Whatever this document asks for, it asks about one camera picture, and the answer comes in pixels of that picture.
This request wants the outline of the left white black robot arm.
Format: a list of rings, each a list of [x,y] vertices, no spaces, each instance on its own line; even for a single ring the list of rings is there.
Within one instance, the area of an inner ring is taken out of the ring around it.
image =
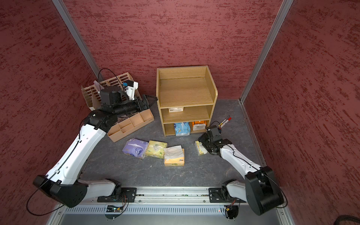
[[[157,97],[143,95],[130,99],[122,87],[107,86],[100,91],[101,106],[80,123],[77,137],[57,164],[46,175],[38,175],[33,184],[45,195],[73,208],[85,199],[105,197],[122,200],[121,184],[112,179],[81,181],[81,170],[99,141],[118,118],[150,109]]]

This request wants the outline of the yellow green tissue pack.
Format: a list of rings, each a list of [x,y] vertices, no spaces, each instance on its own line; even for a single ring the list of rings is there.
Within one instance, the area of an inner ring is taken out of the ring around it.
[[[167,145],[168,144],[165,142],[150,140],[145,155],[147,157],[164,159],[165,148],[167,148]]]

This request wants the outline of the white yellow tissue pack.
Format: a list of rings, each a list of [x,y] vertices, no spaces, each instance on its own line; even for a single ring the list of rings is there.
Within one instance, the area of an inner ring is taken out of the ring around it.
[[[207,150],[204,148],[201,142],[195,141],[195,147],[199,156],[207,154]]]

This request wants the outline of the orange white tissue box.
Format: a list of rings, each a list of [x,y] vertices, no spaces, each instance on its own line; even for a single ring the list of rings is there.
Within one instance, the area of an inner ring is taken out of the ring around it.
[[[183,167],[185,165],[184,149],[180,146],[173,146],[164,149],[165,167]]]

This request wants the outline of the small beige tissue box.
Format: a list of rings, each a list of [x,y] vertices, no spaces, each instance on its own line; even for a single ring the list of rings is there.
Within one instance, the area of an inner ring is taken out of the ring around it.
[[[184,111],[184,107],[171,107],[168,109],[169,113],[177,113]]]

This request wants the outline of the purple tissue pack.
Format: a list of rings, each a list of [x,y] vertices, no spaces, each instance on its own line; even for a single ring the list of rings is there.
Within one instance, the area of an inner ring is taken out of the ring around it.
[[[122,149],[124,154],[144,159],[149,143],[135,138],[129,139]]]

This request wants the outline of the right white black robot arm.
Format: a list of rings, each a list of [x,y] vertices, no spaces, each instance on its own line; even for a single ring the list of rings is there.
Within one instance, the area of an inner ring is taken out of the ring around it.
[[[244,182],[228,180],[221,190],[210,193],[211,200],[236,203],[247,202],[256,215],[262,215],[287,202],[278,185],[274,171],[268,166],[260,166],[242,154],[228,139],[221,136],[221,128],[210,126],[198,141],[211,155],[220,156],[230,163],[243,177]]]

